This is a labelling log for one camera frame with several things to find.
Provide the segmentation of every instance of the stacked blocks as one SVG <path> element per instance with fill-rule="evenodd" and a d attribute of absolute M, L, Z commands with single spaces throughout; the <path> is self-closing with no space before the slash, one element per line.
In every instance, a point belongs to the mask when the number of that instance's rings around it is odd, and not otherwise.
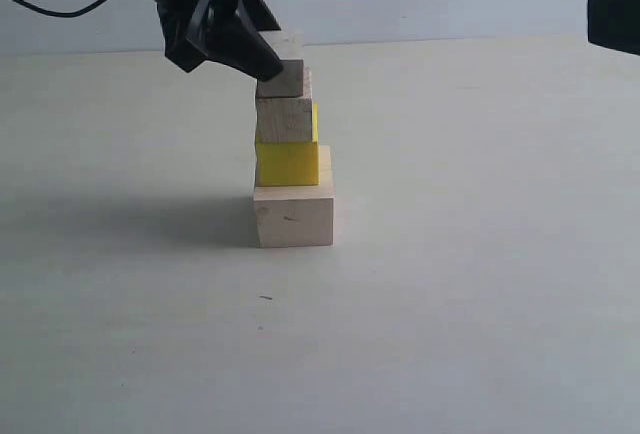
<path fill-rule="evenodd" d="M 261 33 L 284 71 L 258 82 L 253 196 L 262 247 L 333 244 L 334 189 L 329 147 L 318 144 L 318 105 L 298 34 Z"/>

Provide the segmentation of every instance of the yellow block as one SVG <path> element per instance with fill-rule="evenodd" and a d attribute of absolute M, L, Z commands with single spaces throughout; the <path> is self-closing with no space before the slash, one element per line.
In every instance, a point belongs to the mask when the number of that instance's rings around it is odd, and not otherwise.
<path fill-rule="evenodd" d="M 260 142 L 256 133 L 256 156 L 258 186 L 317 186 L 318 104 L 313 105 L 313 141 Z"/>

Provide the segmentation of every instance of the black cable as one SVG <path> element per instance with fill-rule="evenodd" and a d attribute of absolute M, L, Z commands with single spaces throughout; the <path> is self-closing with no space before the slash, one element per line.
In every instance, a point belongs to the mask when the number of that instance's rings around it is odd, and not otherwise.
<path fill-rule="evenodd" d="M 36 6 L 35 4 L 31 4 L 30 2 L 27 2 L 25 0 L 10 0 L 10 1 L 20 4 L 22 7 L 31 9 L 32 11 L 35 11 L 38 14 L 42 14 L 44 16 L 62 17 L 65 19 L 71 19 L 74 17 L 80 17 L 86 14 L 87 12 L 93 11 L 94 9 L 96 9 L 97 7 L 100 7 L 102 4 L 104 4 L 108 0 L 97 0 L 96 2 L 89 4 L 87 7 L 83 7 L 82 9 L 78 11 L 73 11 L 73 12 L 50 11 L 49 9 L 43 9 L 42 7 Z"/>

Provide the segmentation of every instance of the small wooden block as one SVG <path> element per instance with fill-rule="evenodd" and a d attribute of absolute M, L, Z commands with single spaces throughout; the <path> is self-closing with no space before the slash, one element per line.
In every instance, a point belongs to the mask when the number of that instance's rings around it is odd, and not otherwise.
<path fill-rule="evenodd" d="M 259 187 L 253 193 L 261 247 L 330 246 L 333 244 L 335 192 L 331 152 L 320 146 L 320 184 Z"/>
<path fill-rule="evenodd" d="M 256 132 L 257 185 L 317 186 L 318 105 L 313 106 L 313 141 L 264 143 Z"/>
<path fill-rule="evenodd" d="M 278 54 L 284 70 L 269 82 L 258 81 L 257 97 L 300 97 L 304 92 L 302 36 L 299 33 L 265 31 L 260 33 Z"/>
<path fill-rule="evenodd" d="M 311 71 L 304 70 L 302 96 L 263 98 L 256 93 L 256 110 L 258 135 L 262 142 L 312 142 Z"/>

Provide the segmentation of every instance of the white table surface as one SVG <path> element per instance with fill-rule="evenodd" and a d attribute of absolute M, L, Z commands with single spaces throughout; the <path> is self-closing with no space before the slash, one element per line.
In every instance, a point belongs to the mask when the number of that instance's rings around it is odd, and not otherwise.
<path fill-rule="evenodd" d="M 306 55 L 336 245 L 290 250 L 255 248 L 249 78 L 0 59 L 0 431 L 639 432 L 640 59 Z"/>

